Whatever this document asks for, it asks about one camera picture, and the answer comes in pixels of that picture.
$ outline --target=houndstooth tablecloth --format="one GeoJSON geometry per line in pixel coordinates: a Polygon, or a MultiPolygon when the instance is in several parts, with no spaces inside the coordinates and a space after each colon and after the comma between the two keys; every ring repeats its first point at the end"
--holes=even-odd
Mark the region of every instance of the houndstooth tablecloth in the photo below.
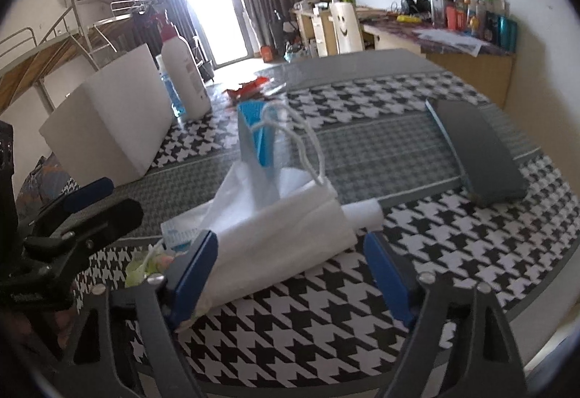
{"type": "MultiPolygon", "coordinates": [[[[575,251],[580,207],[559,170],[452,74],[338,82],[283,98],[317,130],[341,202],[379,197],[384,235],[418,271],[437,272],[463,287],[489,282],[510,316],[575,251]],[[480,106],[530,182],[526,199],[480,209],[466,198],[452,154],[424,112],[430,96],[480,106]]],[[[296,165],[295,150],[286,149],[284,162],[296,165]]],[[[78,278],[79,306],[92,284],[121,288],[124,269],[157,239],[159,223],[212,198],[238,155],[237,116],[219,96],[211,117],[173,127],[150,173],[109,200],[137,199],[146,219],[125,245],[91,259],[78,278]]],[[[129,328],[135,359],[146,370],[138,324],[129,328]]],[[[452,335],[446,328],[443,349],[452,335]]],[[[179,343],[209,392],[240,396],[277,388],[304,394],[315,386],[316,396],[336,396],[387,383],[406,336],[385,307],[359,242],[315,269],[216,308],[182,332],[179,343]],[[348,384],[348,391],[337,392],[338,384],[348,384]]]]}

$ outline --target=metal bolt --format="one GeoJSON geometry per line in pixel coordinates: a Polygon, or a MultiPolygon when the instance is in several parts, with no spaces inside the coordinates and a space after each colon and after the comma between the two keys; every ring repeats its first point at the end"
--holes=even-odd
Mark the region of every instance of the metal bolt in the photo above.
{"type": "Polygon", "coordinates": [[[38,275],[43,277],[43,276],[47,275],[51,270],[52,270],[52,267],[50,267],[50,266],[42,266],[38,270],[38,275]]]}
{"type": "Polygon", "coordinates": [[[419,277],[417,277],[417,279],[422,284],[431,285],[435,283],[436,277],[435,274],[433,274],[432,272],[421,272],[419,274],[419,277]]]}
{"type": "Polygon", "coordinates": [[[491,285],[489,285],[486,282],[479,282],[477,284],[477,289],[482,293],[482,294],[491,294],[491,285]]]}
{"type": "Polygon", "coordinates": [[[107,291],[107,287],[105,287],[103,284],[96,284],[93,285],[93,288],[91,288],[91,293],[93,295],[102,295],[105,293],[105,291],[107,291]]]}
{"type": "Polygon", "coordinates": [[[149,285],[159,285],[164,280],[165,276],[163,274],[151,274],[149,277],[147,277],[147,283],[149,285]]]}

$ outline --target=red pump head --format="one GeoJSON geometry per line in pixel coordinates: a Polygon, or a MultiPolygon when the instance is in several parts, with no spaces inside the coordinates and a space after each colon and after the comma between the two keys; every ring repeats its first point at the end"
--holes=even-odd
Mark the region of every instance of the red pump head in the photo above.
{"type": "Polygon", "coordinates": [[[167,11],[158,13],[157,15],[154,15],[154,17],[159,22],[159,34],[161,35],[163,43],[179,36],[178,29],[167,18],[167,11]]]}

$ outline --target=white paper roll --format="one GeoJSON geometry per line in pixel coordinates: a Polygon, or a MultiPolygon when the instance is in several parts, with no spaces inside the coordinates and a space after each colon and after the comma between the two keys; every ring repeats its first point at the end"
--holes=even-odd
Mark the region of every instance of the white paper roll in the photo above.
{"type": "Polygon", "coordinates": [[[383,210],[375,198],[342,205],[342,211],[354,232],[362,228],[369,231],[382,230],[383,210]]]}

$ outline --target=bag handle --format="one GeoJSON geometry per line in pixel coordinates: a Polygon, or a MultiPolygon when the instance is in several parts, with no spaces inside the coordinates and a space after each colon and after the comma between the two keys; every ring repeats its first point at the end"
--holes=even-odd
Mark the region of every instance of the bag handle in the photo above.
{"type": "Polygon", "coordinates": [[[254,132],[260,128],[272,127],[282,131],[283,133],[286,133],[298,147],[298,155],[300,157],[302,167],[304,167],[304,169],[312,176],[312,179],[316,182],[317,185],[323,186],[326,179],[326,161],[324,159],[323,149],[320,146],[320,141],[318,140],[318,137],[316,136],[316,133],[310,124],[296,110],[290,108],[284,102],[279,100],[275,100],[264,105],[260,117],[262,118],[262,121],[253,125],[250,128],[250,131],[254,132]],[[302,141],[302,138],[294,131],[291,131],[290,129],[282,126],[279,122],[270,119],[268,115],[269,109],[284,109],[286,112],[288,112],[288,115],[290,115],[290,117],[295,120],[306,132],[310,142],[312,143],[312,146],[314,146],[314,149],[316,150],[316,156],[318,158],[318,173],[316,173],[316,170],[314,167],[312,167],[312,164],[306,155],[306,146],[304,141],[302,141]]]}

